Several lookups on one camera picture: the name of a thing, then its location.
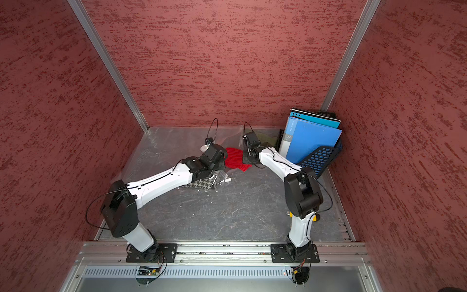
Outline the green knitted scarf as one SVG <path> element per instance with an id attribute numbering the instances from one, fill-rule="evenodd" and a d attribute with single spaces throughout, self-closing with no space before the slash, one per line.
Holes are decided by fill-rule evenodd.
<path id="1" fill-rule="evenodd" d="M 280 130 L 274 128 L 259 128 L 255 130 L 255 134 L 262 144 L 266 143 L 274 147 L 278 141 Z"/>

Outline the red knitted scarf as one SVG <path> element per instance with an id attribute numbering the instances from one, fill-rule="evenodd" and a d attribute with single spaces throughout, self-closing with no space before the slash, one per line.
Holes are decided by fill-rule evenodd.
<path id="1" fill-rule="evenodd" d="M 242 172 L 247 171 L 251 164 L 246 164 L 243 162 L 243 151 L 237 148 L 226 148 L 227 158 L 225 160 L 225 165 L 229 169 L 239 169 Z"/>

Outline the houndstooth black white scarf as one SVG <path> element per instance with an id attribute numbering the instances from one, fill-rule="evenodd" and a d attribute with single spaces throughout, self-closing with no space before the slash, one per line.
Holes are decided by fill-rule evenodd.
<path id="1" fill-rule="evenodd" d="M 199 191 L 207 191 L 209 189 L 216 189 L 216 179 L 209 178 L 204 180 L 198 180 L 195 182 L 191 182 L 190 184 L 185 184 L 181 186 L 181 188 L 191 188 L 196 189 Z"/>

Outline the clear plastic vacuum bag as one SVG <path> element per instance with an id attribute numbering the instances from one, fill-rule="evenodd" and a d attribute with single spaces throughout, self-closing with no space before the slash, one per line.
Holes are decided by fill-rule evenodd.
<path id="1" fill-rule="evenodd" d="M 243 126 L 219 127 L 152 127 L 144 134 L 124 168 L 111 180 L 122 180 L 125 183 L 139 181 L 157 173 L 172 168 L 180 159 L 189 156 L 199 157 L 203 152 L 201 147 L 207 137 L 214 138 L 217 144 L 224 148 L 244 149 Z M 249 188 L 281 188 L 283 181 L 270 169 L 261 165 L 253 165 L 247 171 L 227 168 L 220 174 L 215 174 L 216 189 L 204 192 L 217 191 L 219 189 L 235 187 Z"/>

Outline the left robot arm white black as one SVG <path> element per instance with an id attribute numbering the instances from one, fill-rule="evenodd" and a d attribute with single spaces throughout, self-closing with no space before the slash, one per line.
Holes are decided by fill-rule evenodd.
<path id="1" fill-rule="evenodd" d="M 214 172 L 225 169 L 227 150 L 210 144 L 200 156 L 181 159 L 175 166 L 149 178 L 111 185 L 100 208 L 111 234 L 124 238 L 130 252 L 145 262 L 161 260 L 162 248 L 155 236 L 139 220 L 138 210 L 152 200 L 181 186 L 210 178 Z"/>

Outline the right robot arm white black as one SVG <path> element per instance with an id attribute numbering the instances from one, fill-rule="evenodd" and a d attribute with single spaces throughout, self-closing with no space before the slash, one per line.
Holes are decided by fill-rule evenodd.
<path id="1" fill-rule="evenodd" d="M 317 262 L 317 248 L 311 240 L 311 226 L 313 221 L 321 218 L 322 213 L 332 209 L 333 198 L 329 197 L 330 206 L 321 210 L 320 206 L 324 202 L 322 192 L 328 191 L 312 168 L 293 164 L 276 149 L 261 143 L 254 131 L 245 133 L 243 142 L 246 162 L 267 167 L 284 183 L 285 201 L 292 215 L 291 229 L 284 245 L 272 247 L 272 257 L 292 262 Z"/>

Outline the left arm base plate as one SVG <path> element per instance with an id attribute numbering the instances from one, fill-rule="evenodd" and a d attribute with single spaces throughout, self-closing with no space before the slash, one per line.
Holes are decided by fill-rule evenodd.
<path id="1" fill-rule="evenodd" d="M 158 243 L 145 252 L 140 252 L 129 244 L 126 248 L 126 263 L 171 264 L 175 261 L 177 249 L 176 243 Z"/>

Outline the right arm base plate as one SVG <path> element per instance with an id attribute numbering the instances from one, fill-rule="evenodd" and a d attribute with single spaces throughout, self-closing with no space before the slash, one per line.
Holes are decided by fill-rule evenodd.
<path id="1" fill-rule="evenodd" d="M 275 264 L 297 263 L 318 264 L 320 262 L 317 246 L 308 243 L 297 248 L 292 243 L 271 244 L 271 259 Z"/>

